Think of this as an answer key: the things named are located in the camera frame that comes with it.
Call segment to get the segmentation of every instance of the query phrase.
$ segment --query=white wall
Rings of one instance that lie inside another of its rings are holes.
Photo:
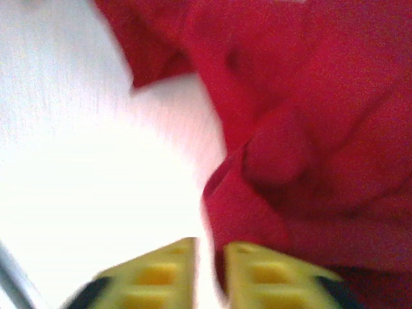
[[[0,1],[1,241],[56,308],[99,270],[199,236],[198,308],[219,308],[200,218],[216,115],[195,75],[130,84],[91,3]]]

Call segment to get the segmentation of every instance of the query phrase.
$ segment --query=crumpled red fabric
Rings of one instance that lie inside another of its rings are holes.
[[[203,193],[234,240],[412,308],[410,1],[95,0],[134,86],[197,71],[228,155]]]

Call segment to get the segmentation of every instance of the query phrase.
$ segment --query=yellow plastic part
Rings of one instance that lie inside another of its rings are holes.
[[[337,274],[252,243],[225,247],[231,309],[341,308],[314,276],[342,281]]]
[[[91,309],[191,309],[195,238],[109,268],[97,277],[113,282]]]

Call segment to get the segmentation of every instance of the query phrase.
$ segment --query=black plastic part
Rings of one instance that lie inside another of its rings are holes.
[[[66,309],[87,309],[101,295],[111,282],[110,277],[98,278],[88,285],[77,295],[77,297],[66,307]]]
[[[358,303],[355,296],[342,281],[334,281],[322,276],[316,276],[315,278],[340,304],[342,309],[366,309]]]

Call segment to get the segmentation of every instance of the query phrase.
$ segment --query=red fabric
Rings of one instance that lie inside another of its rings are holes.
[[[205,209],[217,257],[249,240],[412,308],[410,1],[96,0],[134,86],[197,71],[227,159]]]

